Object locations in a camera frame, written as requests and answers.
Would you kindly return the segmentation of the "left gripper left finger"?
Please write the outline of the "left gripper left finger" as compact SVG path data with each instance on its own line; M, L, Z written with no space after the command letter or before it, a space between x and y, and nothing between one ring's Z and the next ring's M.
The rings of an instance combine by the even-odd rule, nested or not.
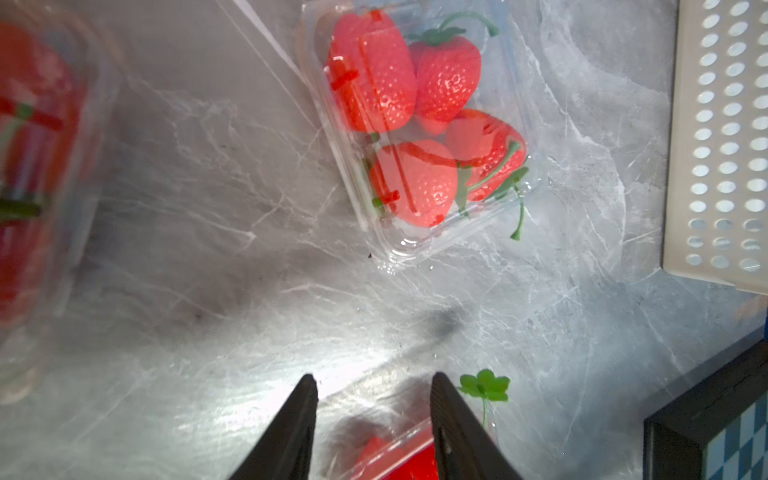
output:
M231 480L307 480L318 406L317 383L301 377Z

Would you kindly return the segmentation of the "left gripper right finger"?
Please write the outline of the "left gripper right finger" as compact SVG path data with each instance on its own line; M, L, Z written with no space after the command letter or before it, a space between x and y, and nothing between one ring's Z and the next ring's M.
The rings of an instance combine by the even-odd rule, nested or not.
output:
M431 383L430 415L441 480L521 480L443 372Z

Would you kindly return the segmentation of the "clear clamshell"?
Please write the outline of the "clear clamshell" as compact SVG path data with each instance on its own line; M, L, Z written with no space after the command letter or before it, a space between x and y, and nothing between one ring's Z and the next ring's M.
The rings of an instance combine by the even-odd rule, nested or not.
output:
M493 409L509 400L510 379L490 369L459 377L457 390L493 443L497 443ZM395 433L371 433L363 446L335 455L325 479L437 479L439 477L431 420Z

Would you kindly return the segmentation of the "strawberry seven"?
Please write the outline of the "strawberry seven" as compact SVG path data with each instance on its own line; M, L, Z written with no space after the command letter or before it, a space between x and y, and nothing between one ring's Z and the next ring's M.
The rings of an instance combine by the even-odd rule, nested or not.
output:
M446 220L458 191L453 154L436 140L384 146L369 170L372 203L408 224L431 228Z

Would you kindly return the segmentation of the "strawberry six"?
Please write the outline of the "strawberry six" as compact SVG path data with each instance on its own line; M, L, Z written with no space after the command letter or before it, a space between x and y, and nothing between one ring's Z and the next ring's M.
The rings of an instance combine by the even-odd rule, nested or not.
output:
M523 136L508 123L476 109L463 109L445 131L445 143L456 160L458 212L467 217L472 202L523 198L521 181L529 168Z

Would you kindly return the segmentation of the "white perforated plastic basket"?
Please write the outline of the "white perforated plastic basket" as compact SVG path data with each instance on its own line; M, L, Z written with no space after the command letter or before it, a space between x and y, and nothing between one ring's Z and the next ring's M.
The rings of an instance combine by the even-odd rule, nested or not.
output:
M679 4L662 267L767 292L767 3Z

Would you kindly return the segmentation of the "strawberry five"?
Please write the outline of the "strawberry five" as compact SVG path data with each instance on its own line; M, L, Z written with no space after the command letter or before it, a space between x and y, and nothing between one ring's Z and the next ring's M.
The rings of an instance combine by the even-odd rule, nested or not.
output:
M482 55L454 23L481 22L491 37L500 29L476 12L449 15L439 26L409 35L409 51L417 80L414 117L427 134L443 133L474 95L482 75Z

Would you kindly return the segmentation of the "strawberry eight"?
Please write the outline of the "strawberry eight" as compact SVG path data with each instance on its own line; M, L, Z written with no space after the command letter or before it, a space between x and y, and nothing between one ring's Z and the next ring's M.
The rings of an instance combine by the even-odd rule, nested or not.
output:
M327 78L350 131L397 130L414 114L417 82L411 54L398 26L381 10L347 13L336 22Z

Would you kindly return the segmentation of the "clear plastic clamshell container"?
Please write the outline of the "clear plastic clamshell container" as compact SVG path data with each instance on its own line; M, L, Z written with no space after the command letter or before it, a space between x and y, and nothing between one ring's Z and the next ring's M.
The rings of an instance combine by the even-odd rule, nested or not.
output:
M40 380L100 200L120 50L58 1L1 5L1 401Z

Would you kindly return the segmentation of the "strawberry one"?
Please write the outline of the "strawberry one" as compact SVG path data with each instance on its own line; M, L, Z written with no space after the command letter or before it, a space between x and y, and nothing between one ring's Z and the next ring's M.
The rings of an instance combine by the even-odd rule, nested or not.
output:
M434 442L397 445L373 437L358 458L353 478L438 480Z

